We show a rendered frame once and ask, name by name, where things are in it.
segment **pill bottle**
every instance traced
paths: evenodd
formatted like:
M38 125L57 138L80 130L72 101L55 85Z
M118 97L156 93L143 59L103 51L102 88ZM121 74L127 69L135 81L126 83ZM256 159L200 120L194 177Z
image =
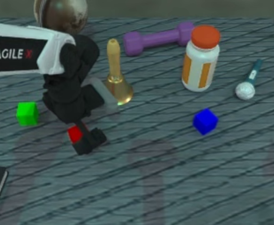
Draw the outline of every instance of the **pill bottle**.
M185 51L182 83L185 88L201 92L212 83L220 47L220 32L213 26L193 29Z

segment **purple dumbbell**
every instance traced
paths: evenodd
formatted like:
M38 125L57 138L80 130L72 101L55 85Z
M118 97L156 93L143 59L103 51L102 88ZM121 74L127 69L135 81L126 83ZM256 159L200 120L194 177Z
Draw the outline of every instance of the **purple dumbbell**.
M177 42L186 46L194 28L191 22L181 22L176 29L141 35L139 32L128 32L123 36L124 49L127 56L140 55L144 48Z

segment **bottle cap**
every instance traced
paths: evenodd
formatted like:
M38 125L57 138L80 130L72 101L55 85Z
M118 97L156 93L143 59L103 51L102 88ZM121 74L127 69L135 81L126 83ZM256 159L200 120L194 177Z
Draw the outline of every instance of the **bottle cap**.
M193 29L191 33L192 43L203 49L211 49L219 44L221 34L219 30L210 25L200 25Z

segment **gold bell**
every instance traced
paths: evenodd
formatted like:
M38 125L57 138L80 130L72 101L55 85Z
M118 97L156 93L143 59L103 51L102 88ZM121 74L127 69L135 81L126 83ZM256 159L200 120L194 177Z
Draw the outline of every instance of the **gold bell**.
M121 73L120 45L114 38L108 41L107 55L110 73L105 82L105 86L118 100L118 105L124 105L133 98L133 88L126 82L123 74Z

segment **orange label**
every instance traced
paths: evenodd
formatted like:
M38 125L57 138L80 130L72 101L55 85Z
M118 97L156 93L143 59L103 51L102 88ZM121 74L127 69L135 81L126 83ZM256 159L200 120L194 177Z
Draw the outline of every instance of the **orange label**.
M188 83L189 81L191 63L192 63L192 60L186 54L185 60L184 60L183 74L182 74L182 78L185 83Z
M210 67L211 67L211 63L203 64L198 88L204 88L206 86Z

